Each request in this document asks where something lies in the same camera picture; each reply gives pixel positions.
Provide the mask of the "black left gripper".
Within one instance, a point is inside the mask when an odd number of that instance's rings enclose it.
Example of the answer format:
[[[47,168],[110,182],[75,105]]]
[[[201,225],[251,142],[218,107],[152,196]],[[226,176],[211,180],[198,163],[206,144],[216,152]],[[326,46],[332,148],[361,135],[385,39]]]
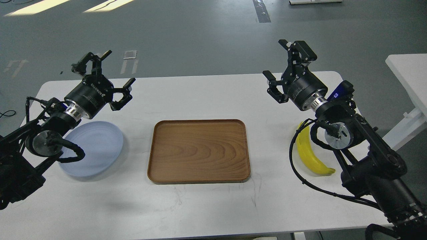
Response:
[[[83,77],[79,83],[64,98],[67,103],[74,103],[83,109],[83,117],[93,119],[107,104],[112,111],[121,110],[133,96],[130,94],[131,85],[136,78],[130,78],[122,88],[113,88],[113,84],[102,74],[102,61],[111,55],[112,50],[106,51],[101,57],[87,53],[77,63],[72,64],[71,71]],[[91,62],[90,74],[87,74],[87,64]],[[113,94],[122,94],[119,101],[112,101]]]

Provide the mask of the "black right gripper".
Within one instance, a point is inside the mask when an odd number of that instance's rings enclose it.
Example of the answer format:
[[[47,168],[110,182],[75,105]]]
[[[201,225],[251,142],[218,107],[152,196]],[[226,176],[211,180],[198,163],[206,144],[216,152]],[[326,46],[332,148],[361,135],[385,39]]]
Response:
[[[290,99],[299,110],[306,111],[315,93],[325,96],[328,91],[328,87],[308,70],[310,63],[316,61],[318,56],[305,41],[280,39],[279,44],[287,50],[287,68],[280,81],[269,70],[262,72],[268,80],[267,93],[279,104]],[[284,92],[279,91],[277,86],[282,86]]]

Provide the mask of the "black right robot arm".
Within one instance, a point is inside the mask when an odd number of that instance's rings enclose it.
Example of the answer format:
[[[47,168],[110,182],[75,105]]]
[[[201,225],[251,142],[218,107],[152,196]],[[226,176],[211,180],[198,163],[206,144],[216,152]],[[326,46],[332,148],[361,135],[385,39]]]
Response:
[[[376,127],[356,112],[353,85],[344,80],[326,98],[327,86],[308,69],[317,59],[308,44],[285,39],[279,44],[287,51],[287,68],[280,80],[270,71],[263,71],[269,84],[267,93],[279,103],[292,100],[301,111],[312,109],[316,116],[303,121],[290,142],[289,160],[295,175],[314,190],[382,211],[392,229],[370,224],[365,229],[367,240],[375,231],[397,240],[425,240],[426,205],[401,179],[407,173],[401,156],[377,134]],[[295,169],[293,146],[309,125],[312,142],[334,153],[342,169],[342,185],[352,196],[316,187]]]

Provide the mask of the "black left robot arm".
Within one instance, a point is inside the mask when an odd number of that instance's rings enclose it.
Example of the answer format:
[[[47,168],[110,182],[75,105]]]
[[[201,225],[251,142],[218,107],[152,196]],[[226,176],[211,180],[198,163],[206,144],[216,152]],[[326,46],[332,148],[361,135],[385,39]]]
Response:
[[[62,101],[27,97],[25,124],[1,136],[1,210],[42,187],[46,181],[43,174],[54,162],[84,159],[84,150],[64,139],[82,118],[93,119],[106,104],[112,111],[119,111],[132,99],[131,85],[135,78],[122,88],[115,88],[102,73],[102,61],[110,54],[111,50],[103,56],[87,53],[72,64],[72,72],[82,80]]]

